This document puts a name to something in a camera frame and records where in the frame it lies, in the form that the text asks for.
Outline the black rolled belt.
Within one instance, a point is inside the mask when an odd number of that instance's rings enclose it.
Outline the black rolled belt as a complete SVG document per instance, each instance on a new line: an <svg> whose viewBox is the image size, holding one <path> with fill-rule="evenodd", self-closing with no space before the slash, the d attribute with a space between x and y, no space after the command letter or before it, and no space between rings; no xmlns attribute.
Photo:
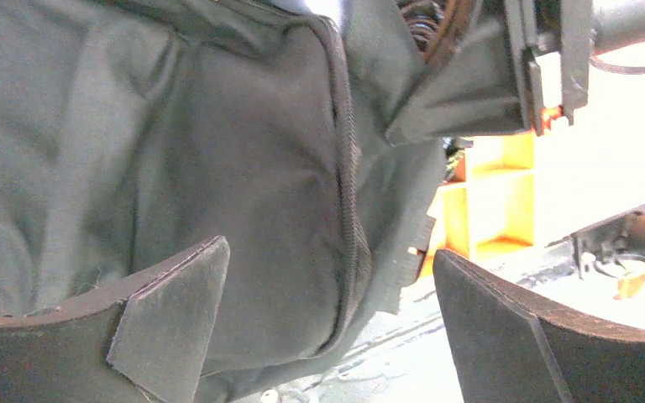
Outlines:
<svg viewBox="0 0 645 403"><path fill-rule="evenodd" d="M424 54L444 20L445 1L400 0L396 4L418 50Z"/></svg>

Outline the black fabric backpack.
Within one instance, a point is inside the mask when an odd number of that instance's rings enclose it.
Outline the black fabric backpack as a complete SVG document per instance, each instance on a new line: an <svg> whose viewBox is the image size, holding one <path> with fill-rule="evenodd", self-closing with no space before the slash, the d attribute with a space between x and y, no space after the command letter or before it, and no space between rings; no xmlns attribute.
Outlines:
<svg viewBox="0 0 645 403"><path fill-rule="evenodd" d="M438 144L385 133L423 61L393 1L0 1L0 317L210 238L192 402L334 366L413 282Z"/></svg>

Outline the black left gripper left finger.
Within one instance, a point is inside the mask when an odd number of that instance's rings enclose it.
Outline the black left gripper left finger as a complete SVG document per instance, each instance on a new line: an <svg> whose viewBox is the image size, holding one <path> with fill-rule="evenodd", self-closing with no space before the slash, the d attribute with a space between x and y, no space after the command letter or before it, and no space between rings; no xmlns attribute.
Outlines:
<svg viewBox="0 0 645 403"><path fill-rule="evenodd" d="M25 317L0 317L0 402L192 402L230 249L210 238Z"/></svg>

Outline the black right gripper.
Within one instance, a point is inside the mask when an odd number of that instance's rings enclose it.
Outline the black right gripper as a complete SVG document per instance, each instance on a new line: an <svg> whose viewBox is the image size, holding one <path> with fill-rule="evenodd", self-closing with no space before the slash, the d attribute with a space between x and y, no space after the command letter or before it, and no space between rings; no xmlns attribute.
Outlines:
<svg viewBox="0 0 645 403"><path fill-rule="evenodd" d="M591 1L505 1L450 62L424 77L385 136L390 144L443 137L537 136L589 99Z"/></svg>

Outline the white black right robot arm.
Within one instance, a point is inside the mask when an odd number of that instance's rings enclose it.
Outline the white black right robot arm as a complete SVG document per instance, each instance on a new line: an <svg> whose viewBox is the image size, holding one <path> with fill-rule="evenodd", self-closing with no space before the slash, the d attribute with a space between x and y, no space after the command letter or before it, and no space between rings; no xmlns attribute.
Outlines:
<svg viewBox="0 0 645 403"><path fill-rule="evenodd" d="M588 102L590 64L645 43L645 1L448 1L394 145L542 133Z"/></svg>

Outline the wooden compartment organizer tray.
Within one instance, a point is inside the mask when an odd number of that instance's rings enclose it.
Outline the wooden compartment organizer tray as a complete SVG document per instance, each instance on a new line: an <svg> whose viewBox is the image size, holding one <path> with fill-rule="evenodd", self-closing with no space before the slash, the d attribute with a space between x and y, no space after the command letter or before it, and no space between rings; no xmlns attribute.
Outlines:
<svg viewBox="0 0 645 403"><path fill-rule="evenodd" d="M535 133L472 142L427 211L435 223L421 277L441 249L485 262L535 244Z"/></svg>

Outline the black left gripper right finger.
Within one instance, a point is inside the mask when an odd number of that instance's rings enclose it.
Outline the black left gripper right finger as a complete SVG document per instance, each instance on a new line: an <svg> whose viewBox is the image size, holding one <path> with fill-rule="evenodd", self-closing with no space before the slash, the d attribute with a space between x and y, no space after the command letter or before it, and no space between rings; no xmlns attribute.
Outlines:
<svg viewBox="0 0 645 403"><path fill-rule="evenodd" d="M433 261L467 402L645 402L645 330L504 280L450 250Z"/></svg>

